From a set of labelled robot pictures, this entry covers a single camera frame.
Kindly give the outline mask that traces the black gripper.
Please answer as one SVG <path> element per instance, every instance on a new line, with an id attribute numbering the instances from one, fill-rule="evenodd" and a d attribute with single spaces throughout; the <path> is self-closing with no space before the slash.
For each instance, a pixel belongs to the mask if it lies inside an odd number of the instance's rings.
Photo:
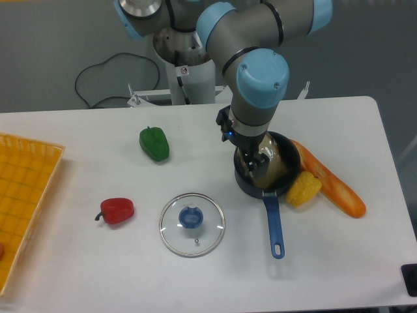
<path id="1" fill-rule="evenodd" d="M 245 125 L 235 117 L 231 106 L 226 106 L 218 112 L 216 123 L 220 126 L 222 141 L 229 140 L 244 154 L 240 156 L 243 176 L 251 175 L 250 159 L 253 159 L 253 176 L 265 176 L 270 158 L 264 153 L 259 153 L 259 144 L 265 136 L 265 126 Z"/>

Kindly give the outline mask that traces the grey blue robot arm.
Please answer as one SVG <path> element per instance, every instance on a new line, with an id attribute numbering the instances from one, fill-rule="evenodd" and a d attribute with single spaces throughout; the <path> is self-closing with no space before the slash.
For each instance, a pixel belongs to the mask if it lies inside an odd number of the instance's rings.
<path id="1" fill-rule="evenodd" d="M 233 97 L 216 122 L 254 177 L 268 169 L 259 144 L 287 90 L 289 66 L 276 48 L 325 27 L 331 1 L 258 1 L 246 10 L 221 1 L 115 1 L 133 38 L 152 35 L 160 59 L 176 68 L 213 63 Z"/>

